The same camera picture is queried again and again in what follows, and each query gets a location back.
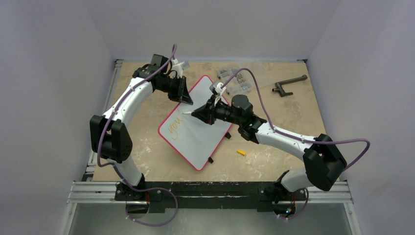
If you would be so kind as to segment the pink framed whiteboard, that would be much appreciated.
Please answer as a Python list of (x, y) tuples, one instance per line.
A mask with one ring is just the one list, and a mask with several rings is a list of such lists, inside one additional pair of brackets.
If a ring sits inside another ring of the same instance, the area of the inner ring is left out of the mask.
[(187, 114), (204, 105), (211, 97), (209, 87), (212, 83), (208, 75), (203, 75), (189, 89), (193, 104), (179, 103), (158, 127), (159, 135), (197, 171), (209, 162), (232, 126), (219, 119), (209, 125)]

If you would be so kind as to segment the yellow marker cap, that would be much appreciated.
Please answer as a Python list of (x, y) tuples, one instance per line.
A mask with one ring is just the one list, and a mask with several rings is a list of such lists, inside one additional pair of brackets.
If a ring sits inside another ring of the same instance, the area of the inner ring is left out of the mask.
[(242, 156), (246, 156), (246, 152), (242, 151), (242, 150), (237, 150), (236, 151), (238, 154), (242, 155)]

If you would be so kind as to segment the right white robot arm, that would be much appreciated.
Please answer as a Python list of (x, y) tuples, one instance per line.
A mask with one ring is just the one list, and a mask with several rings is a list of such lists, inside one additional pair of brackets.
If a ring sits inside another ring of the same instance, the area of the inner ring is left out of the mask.
[(277, 148), (303, 161), (303, 169), (288, 170), (275, 182), (275, 193), (280, 199), (287, 199), (294, 191), (307, 187), (331, 190), (347, 165), (329, 136), (304, 136), (277, 128), (254, 114), (253, 105), (245, 95), (234, 96), (231, 104), (216, 101), (212, 95), (190, 115), (209, 125), (217, 120), (238, 125), (243, 139)]

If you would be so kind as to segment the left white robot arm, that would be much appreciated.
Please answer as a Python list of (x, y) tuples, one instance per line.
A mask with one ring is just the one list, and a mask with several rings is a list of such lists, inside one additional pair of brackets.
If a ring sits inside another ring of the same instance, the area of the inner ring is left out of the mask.
[(104, 114), (90, 119), (92, 150), (97, 153), (98, 166), (103, 167), (100, 160), (105, 159), (133, 200), (142, 199), (149, 189), (144, 175), (131, 157), (133, 142), (128, 125), (154, 91), (166, 93), (173, 102), (193, 105), (182, 64), (174, 55), (165, 57), (154, 54), (150, 63), (133, 72), (128, 87), (114, 105)]

